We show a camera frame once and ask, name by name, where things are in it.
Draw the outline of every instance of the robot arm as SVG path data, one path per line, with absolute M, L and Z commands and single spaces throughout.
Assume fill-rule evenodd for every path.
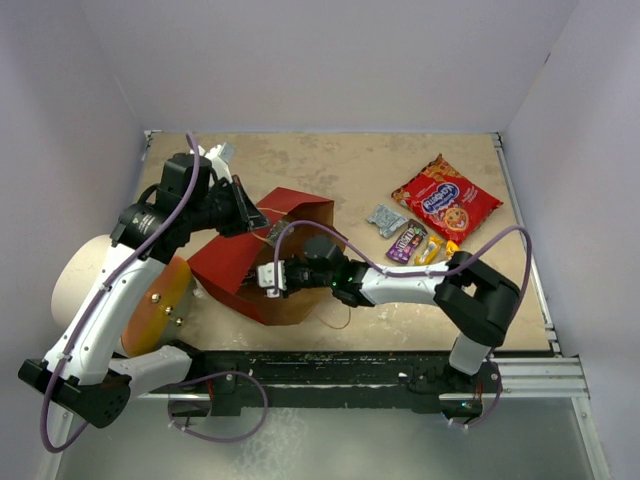
M 482 261 L 458 275 L 428 275 L 453 270 L 470 257 L 467 252 L 456 252 L 450 261 L 435 265 L 380 265 L 383 274 L 365 262 L 349 260 L 329 237 L 317 235 L 305 243 L 304 257 L 281 260 L 277 283 L 273 262 L 258 267 L 258 285 L 271 297 L 286 297 L 302 288 L 329 287 L 334 297 L 350 307 L 383 303 L 438 306 L 460 329 L 449 364 L 466 375 L 475 375 L 488 353 L 503 344 L 520 296 L 513 282 Z M 422 275 L 394 277 L 388 273 Z
M 192 232 L 216 229 L 224 236 L 234 236 L 269 225 L 247 197 L 238 177 L 230 175 L 226 167 L 230 154 L 232 149 L 225 144 L 200 159 L 197 182 L 184 210 L 92 305 L 96 292 L 105 289 L 103 284 L 115 267 L 151 237 L 185 195 L 194 156 L 177 154 L 166 162 L 161 182 L 147 189 L 120 215 L 101 274 L 65 333 L 44 359 L 23 363 L 18 373 L 23 381 L 45 393 L 54 369 L 61 358 L 66 358 L 53 401 L 93 425 L 105 427 L 115 420 L 130 396 L 185 378 L 191 358 L 176 347 L 163 347 L 133 359 L 111 358 L 140 299 Z M 156 198 L 151 204 L 147 200 L 154 191 Z M 91 314 L 84 328 L 65 354 L 71 332 L 87 311 Z

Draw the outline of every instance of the cookie bag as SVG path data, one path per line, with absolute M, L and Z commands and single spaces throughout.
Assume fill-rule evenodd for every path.
M 502 205 L 466 177 L 442 154 L 391 197 L 409 208 L 441 237 L 461 244 Z

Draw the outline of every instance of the gray wall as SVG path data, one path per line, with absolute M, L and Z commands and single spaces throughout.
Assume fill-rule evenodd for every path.
M 640 3 L 583 0 L 509 126 L 506 155 L 565 354 L 606 453 L 638 478 Z
M 53 285 L 130 198 L 143 135 L 76 0 L 0 3 L 0 465 L 33 478 L 42 396 L 17 379 L 60 334 Z
M 83 0 L 145 128 L 503 130 L 577 0 Z

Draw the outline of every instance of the glass panel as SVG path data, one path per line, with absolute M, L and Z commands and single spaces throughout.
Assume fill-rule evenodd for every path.
M 196 419 L 232 436 L 260 416 Z M 505 399 L 463 431 L 441 416 L 402 410 L 273 409 L 244 442 L 205 442 L 167 428 L 166 401 L 130 403 L 112 426 L 89 428 L 62 459 L 59 479 L 591 479 L 570 400 Z

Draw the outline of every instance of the red paper bag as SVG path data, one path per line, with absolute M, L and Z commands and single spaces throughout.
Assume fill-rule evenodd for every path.
M 242 285 L 242 281 L 250 269 L 273 261 L 273 247 L 264 239 L 280 219 L 286 215 L 289 221 L 312 220 L 333 228 L 333 200 L 279 187 L 260 200 L 257 207 L 269 218 L 271 227 L 256 235 L 217 236 L 189 259 L 189 266 L 212 297 L 237 312 L 265 325 L 300 323 L 330 294 L 329 289 L 301 290 L 287 299 L 274 299 L 266 298 L 262 288 Z M 283 239 L 280 258 L 302 256 L 304 242 L 319 233 L 324 232 L 312 226 L 294 227 Z M 344 245 L 334 240 L 344 250 Z

